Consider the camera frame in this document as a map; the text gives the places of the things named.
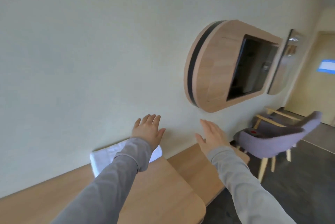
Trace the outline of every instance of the folded towel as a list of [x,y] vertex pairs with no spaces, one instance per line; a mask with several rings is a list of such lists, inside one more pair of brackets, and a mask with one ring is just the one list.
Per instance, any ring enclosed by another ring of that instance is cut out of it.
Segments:
[[[91,166],[94,177],[97,177],[105,167],[107,167],[109,164],[112,163],[115,154],[123,149],[127,141],[128,139],[115,145],[90,153]],[[158,159],[161,156],[162,156],[162,149],[160,146],[158,146],[151,154],[149,163],[153,162],[154,160]]]

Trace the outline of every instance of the hand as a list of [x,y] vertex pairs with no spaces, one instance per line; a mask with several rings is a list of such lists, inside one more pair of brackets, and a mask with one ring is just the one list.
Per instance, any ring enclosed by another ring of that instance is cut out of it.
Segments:
[[197,139],[201,151],[206,156],[211,150],[219,146],[230,146],[226,133],[215,123],[200,119],[200,124],[204,129],[206,139],[203,139],[198,133],[195,133],[195,138]]
[[152,151],[155,150],[161,142],[165,132],[165,128],[158,130],[160,119],[160,115],[156,116],[150,114],[143,117],[142,122],[141,119],[138,118],[135,122],[131,137],[139,137],[147,141],[151,146]]

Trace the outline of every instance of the beige door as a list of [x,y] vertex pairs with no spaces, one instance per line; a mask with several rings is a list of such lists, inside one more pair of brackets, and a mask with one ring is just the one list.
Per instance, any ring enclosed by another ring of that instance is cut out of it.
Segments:
[[303,116],[318,110],[323,123],[335,126],[335,74],[317,71],[325,59],[335,60],[335,34],[319,36],[285,110]]

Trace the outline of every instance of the person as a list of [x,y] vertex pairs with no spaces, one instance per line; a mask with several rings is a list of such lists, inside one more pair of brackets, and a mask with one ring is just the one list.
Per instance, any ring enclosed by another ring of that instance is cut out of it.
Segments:
[[[131,138],[113,162],[52,223],[117,223],[136,174],[148,168],[151,154],[165,132],[165,128],[158,129],[160,119],[159,115],[149,114],[142,121],[139,118]],[[198,133],[195,138],[231,193],[240,221],[248,224],[295,223],[235,154],[224,131],[213,122],[201,119],[200,123],[206,139]]]

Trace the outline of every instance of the forearm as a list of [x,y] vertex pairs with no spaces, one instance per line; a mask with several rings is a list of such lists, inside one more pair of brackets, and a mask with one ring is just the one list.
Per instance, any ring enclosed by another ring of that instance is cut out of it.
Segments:
[[218,147],[207,158],[231,193],[242,223],[295,223],[230,147]]
[[152,150],[142,139],[130,139],[96,179],[53,221],[116,223],[138,171],[145,171]]

